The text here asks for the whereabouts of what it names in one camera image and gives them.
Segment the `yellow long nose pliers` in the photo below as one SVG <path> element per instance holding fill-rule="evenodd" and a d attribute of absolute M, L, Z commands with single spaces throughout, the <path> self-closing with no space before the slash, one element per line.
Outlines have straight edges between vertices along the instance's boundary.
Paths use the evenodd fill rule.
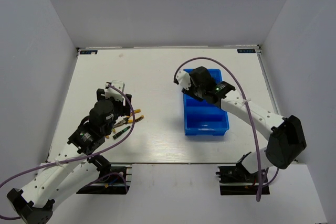
<path fill-rule="evenodd" d="M 141 112 L 140 109 L 134 110 L 134 112 L 131 112 L 130 116 L 124 117 L 121 121 L 117 122 L 114 125 L 114 127 L 121 127 L 121 126 L 126 125 L 126 124 L 132 124 L 132 123 L 138 123 L 138 122 L 140 122 L 141 120 L 144 119 L 144 115 L 141 115 L 138 118 L 136 118 L 135 120 L 133 120 L 133 115 L 134 114 L 138 114 L 140 112 Z"/>

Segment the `small black green screwdriver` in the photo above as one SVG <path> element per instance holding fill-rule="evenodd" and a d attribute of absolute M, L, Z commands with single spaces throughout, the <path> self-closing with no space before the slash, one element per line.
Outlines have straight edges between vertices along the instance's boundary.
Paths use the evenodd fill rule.
<path fill-rule="evenodd" d="M 127 132 L 129 129 L 131 128 L 131 126 L 127 126 L 124 129 L 120 130 L 119 132 L 116 132 L 116 134 L 113 136 L 113 139 L 116 140 L 117 138 L 119 138 L 122 134 L 124 134 L 125 132 Z"/>

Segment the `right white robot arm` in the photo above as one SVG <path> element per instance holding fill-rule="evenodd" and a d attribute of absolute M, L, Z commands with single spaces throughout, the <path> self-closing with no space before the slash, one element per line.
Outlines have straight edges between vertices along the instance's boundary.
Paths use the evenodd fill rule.
<path fill-rule="evenodd" d="M 234 180 L 250 181 L 259 169 L 286 169 L 307 147 L 301 121 L 294 115 L 286 118 L 261 108 L 243 98 L 235 87 L 225 81 L 217 82 L 205 67 L 191 72 L 180 70 L 174 82 L 182 92 L 233 114 L 254 126 L 267 141 L 267 146 L 245 154 L 227 176 Z"/>

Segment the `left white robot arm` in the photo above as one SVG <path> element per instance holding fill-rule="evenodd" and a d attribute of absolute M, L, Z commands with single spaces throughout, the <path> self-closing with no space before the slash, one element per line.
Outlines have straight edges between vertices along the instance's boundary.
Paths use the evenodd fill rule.
<path fill-rule="evenodd" d="M 97 101 L 69 136 L 52 163 L 31 169 L 38 175 L 7 199 L 24 223 L 47 223 L 57 206 L 85 186 L 110 177 L 125 181 L 98 148 L 112 133 L 119 117 L 134 115 L 132 95 L 110 83 L 97 90 Z"/>

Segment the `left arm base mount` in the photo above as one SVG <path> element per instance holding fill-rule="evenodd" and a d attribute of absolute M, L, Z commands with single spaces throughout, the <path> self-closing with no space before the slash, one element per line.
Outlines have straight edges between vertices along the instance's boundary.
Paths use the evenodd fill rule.
<path fill-rule="evenodd" d="M 132 166 L 114 165 L 101 155 L 88 159 L 98 172 L 95 182 L 77 191 L 85 195 L 126 195 L 131 186 Z"/>

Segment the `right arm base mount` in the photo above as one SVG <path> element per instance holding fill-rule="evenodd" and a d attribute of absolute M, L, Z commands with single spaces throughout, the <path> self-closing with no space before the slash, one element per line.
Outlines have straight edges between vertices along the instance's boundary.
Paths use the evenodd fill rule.
<path fill-rule="evenodd" d="M 251 152 L 242 156 L 234 165 L 219 165 L 215 173 L 219 179 L 221 196 L 246 196 L 257 195 L 259 178 L 258 172 L 253 174 L 243 168 L 242 161 Z"/>

